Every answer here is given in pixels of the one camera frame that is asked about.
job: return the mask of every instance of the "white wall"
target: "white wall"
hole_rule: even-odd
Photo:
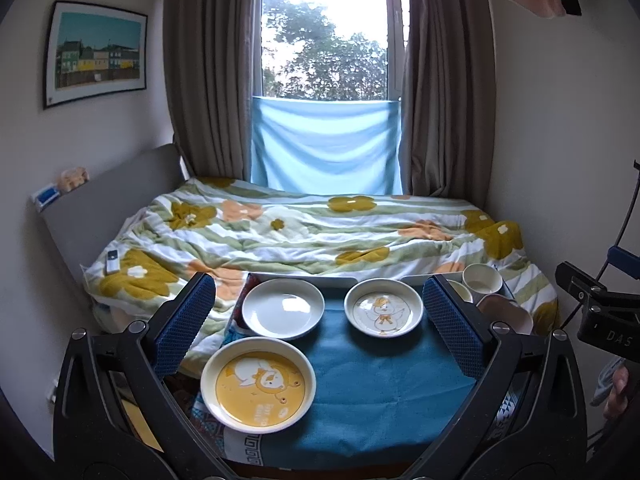
[[[0,24],[0,385],[51,452],[46,390],[70,332],[93,320],[46,252],[29,195],[60,171],[98,174],[170,142],[162,71],[162,0],[77,0],[149,15],[148,89],[42,109],[42,60],[52,3],[16,0]]]
[[[551,280],[563,260],[596,275],[640,161],[640,20],[626,0],[580,2],[583,17],[544,20],[492,0],[498,104],[487,209],[520,223],[527,253]],[[640,254],[640,203],[622,246]],[[602,281],[640,292],[617,269]],[[561,295],[564,316],[574,304]],[[574,342],[590,398],[609,356]],[[588,411],[591,429],[601,414]]]

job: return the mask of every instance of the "tree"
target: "tree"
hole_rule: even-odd
[[[288,0],[263,0],[266,27],[276,43],[295,47],[279,71],[263,70],[263,93],[270,97],[314,100],[386,99],[386,50],[361,32],[335,33],[325,7]],[[275,55],[275,48],[263,53]]]

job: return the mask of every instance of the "plush toy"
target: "plush toy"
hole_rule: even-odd
[[[62,193],[73,191],[89,180],[89,174],[85,168],[72,168],[63,171],[58,179],[58,189]]]

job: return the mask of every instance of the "metal screw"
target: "metal screw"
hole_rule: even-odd
[[[77,341],[78,339],[82,339],[84,336],[86,336],[86,330],[84,328],[76,328],[71,335],[71,339],[75,339]]]
[[[558,341],[566,341],[568,339],[568,335],[564,330],[554,330],[554,337],[558,339]]]
[[[498,334],[508,334],[509,331],[511,330],[509,328],[509,325],[507,325],[506,323],[503,323],[501,321],[496,321],[493,325],[492,328],[494,329],[494,332],[498,333]]]
[[[146,327],[146,323],[144,321],[134,321],[129,325],[128,330],[132,334],[139,334],[145,329],[145,327]]]

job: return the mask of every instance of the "blue tablecloth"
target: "blue tablecloth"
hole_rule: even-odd
[[[239,434],[198,399],[191,420],[222,456],[292,469],[337,469],[412,462],[438,436],[474,386],[426,319],[412,332],[372,338],[344,315],[344,289],[322,290],[318,327],[292,341],[318,380],[311,409],[298,423],[263,436]],[[225,342],[242,337],[233,326]]]

